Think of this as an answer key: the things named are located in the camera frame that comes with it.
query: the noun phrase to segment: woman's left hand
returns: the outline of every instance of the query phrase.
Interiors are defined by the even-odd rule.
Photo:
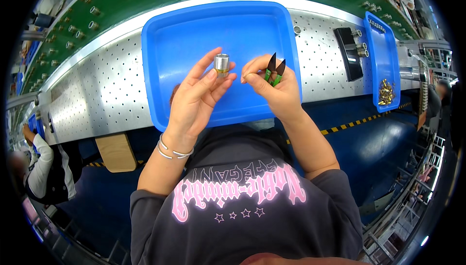
[[[180,84],[173,97],[166,135],[182,137],[195,143],[206,127],[215,104],[237,77],[236,73],[230,73],[227,77],[217,78],[215,69],[202,76],[215,55],[221,52],[222,48],[218,47],[207,53]],[[230,70],[234,67],[235,63],[230,62]]]

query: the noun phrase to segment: perforated metal panel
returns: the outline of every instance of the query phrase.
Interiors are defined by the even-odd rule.
[[[301,72],[302,100],[312,102],[372,93],[370,58],[361,59],[364,77],[348,82],[343,58],[333,29],[360,29],[356,43],[367,42],[364,27],[334,17],[289,9],[294,25],[301,28],[296,37]]]
[[[152,126],[140,33],[99,48],[60,78],[48,108],[56,133],[48,131],[47,140],[62,143]]]

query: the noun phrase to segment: bangle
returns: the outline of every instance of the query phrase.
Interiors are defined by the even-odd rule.
[[[164,147],[165,150],[168,150],[168,147],[164,144],[163,140],[162,140],[162,134],[160,134],[160,137],[158,139],[158,142],[157,142],[157,150],[158,152],[160,153],[160,155],[164,156],[165,158],[168,158],[168,159],[173,159],[173,157],[171,156],[168,156],[166,154],[164,154],[161,150],[160,150],[160,145],[162,145],[162,147]],[[176,152],[176,151],[173,151],[173,154],[177,155],[177,159],[183,159],[183,158],[186,158],[186,157],[189,157],[190,155],[192,155],[194,153],[194,147],[192,148],[192,150],[187,153],[187,154],[183,154],[183,153],[179,153],[179,152]]]

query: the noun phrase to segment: small blue tray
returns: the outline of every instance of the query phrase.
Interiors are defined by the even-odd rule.
[[[277,52],[278,59],[287,60],[302,97],[293,24],[287,9],[276,2],[227,1],[168,12],[148,20],[141,42],[150,116],[160,131],[168,125],[173,88],[216,47],[236,63],[231,72],[238,79],[215,105],[207,127],[274,117],[267,101],[240,83],[243,66],[263,54]]]
[[[36,129],[37,133],[42,137],[42,139],[45,139],[44,126],[43,126],[43,123],[42,123],[42,119],[41,118],[36,119],[35,113],[33,113],[31,117],[29,117],[28,125],[29,125],[30,130]],[[34,147],[34,151],[37,154],[40,154],[37,151],[36,147],[35,146],[33,146],[33,147]]]
[[[400,66],[395,35],[389,25],[368,11],[364,19],[364,27],[372,65],[372,101],[378,112],[394,110],[400,105],[401,97]],[[393,87],[395,98],[389,105],[378,104],[380,82],[384,79],[387,79],[392,87],[393,83],[395,84]]]

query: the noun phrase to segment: fingernail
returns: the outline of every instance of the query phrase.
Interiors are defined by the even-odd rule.
[[[209,77],[210,79],[217,77],[217,70],[215,69],[210,70],[209,73],[207,74],[207,77]]]

